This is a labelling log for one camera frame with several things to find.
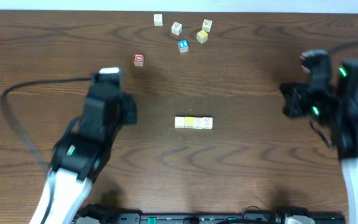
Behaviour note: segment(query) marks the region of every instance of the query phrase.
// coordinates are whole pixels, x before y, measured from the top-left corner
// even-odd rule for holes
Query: blue cube
[[[179,40],[178,45],[180,53],[189,51],[189,42],[187,42],[187,40]]]

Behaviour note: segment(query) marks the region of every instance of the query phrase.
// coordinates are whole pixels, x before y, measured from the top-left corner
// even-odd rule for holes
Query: white wall
[[[0,9],[358,13],[358,0],[0,0]]]

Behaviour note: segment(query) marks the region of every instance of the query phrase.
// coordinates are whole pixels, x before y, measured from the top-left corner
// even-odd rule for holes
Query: yellow cube
[[[197,40],[200,43],[206,42],[208,40],[208,33],[205,30],[201,30],[197,33]]]
[[[194,117],[185,117],[185,128],[194,127]]]

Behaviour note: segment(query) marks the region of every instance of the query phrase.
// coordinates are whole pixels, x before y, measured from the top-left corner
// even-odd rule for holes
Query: wire
[[[218,222],[217,224],[235,224],[235,223],[253,223],[253,224],[269,224],[269,222],[266,221],[261,221],[261,220],[245,220],[245,219],[241,219],[241,220],[224,220],[221,222]]]
[[[260,211],[262,211],[262,209],[260,209],[258,206],[255,206],[255,205],[248,206],[246,209],[244,209],[244,211],[243,211],[242,214],[241,214],[241,218],[242,218],[242,219],[244,219],[244,215],[247,214],[247,210],[250,209],[250,208],[257,208],[257,209],[259,209]],[[263,216],[264,216],[267,220],[270,220],[265,214],[263,214]]]
[[[330,140],[328,140],[327,136],[322,131],[320,131],[320,129],[318,129],[318,128],[316,128],[316,126],[314,126],[315,122],[316,121],[313,119],[311,119],[309,121],[309,125],[310,125],[311,129],[320,136],[321,140],[323,140],[323,142],[327,145],[327,147],[333,147],[332,142]]]
[[[329,55],[333,55],[333,54],[336,54],[336,53],[338,53],[340,51],[351,49],[351,48],[354,48],[354,47],[358,47],[358,41],[338,45],[336,47],[333,47],[333,48],[327,50],[327,52],[328,52]]]
[[[29,134],[25,131],[25,129],[20,125],[17,118],[14,116],[11,106],[6,98],[6,96],[9,94],[9,92],[25,87],[30,85],[39,85],[39,84],[50,84],[50,83],[66,83],[66,82],[77,82],[77,81],[88,81],[91,80],[91,78],[70,78],[70,79],[61,79],[61,80],[38,80],[38,81],[32,81],[32,82],[25,82],[20,83],[17,85],[14,85],[8,89],[6,89],[1,97],[0,97],[0,104],[2,113],[5,117],[5,120],[9,123],[11,129],[15,133],[15,135],[21,140],[22,144],[24,145],[26,151],[37,161],[38,165],[41,167],[42,171],[44,172],[45,176],[48,178],[49,173],[49,163],[46,162],[45,158],[43,157],[41,151],[38,149],[38,147],[33,143],[31,138],[29,137]],[[75,124],[79,121],[79,118],[75,118],[68,124],[65,135],[69,134],[71,129],[75,126]],[[49,201],[47,209],[44,213],[44,217],[42,218],[41,224],[44,224],[48,218],[48,215],[50,213],[50,209],[52,207],[53,202],[53,196],[55,194],[55,177],[51,176],[50,182],[49,182]]]

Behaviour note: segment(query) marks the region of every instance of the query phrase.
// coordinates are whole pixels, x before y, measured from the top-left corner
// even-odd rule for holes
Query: wooden table
[[[196,33],[213,21],[208,41]],[[174,21],[183,24],[178,37]],[[178,40],[190,50],[179,53]],[[358,40],[358,15],[0,11],[0,94],[38,79],[124,71],[139,123],[121,130],[86,203],[143,212],[240,212],[295,205],[347,214],[336,151],[306,119],[282,115],[278,85],[306,80],[299,55]],[[135,67],[136,52],[145,54]],[[358,50],[333,57],[358,58]],[[9,96],[49,161],[89,82],[40,85]],[[175,129],[176,114],[211,115],[211,130]],[[0,223],[28,223],[45,178],[0,109]]]

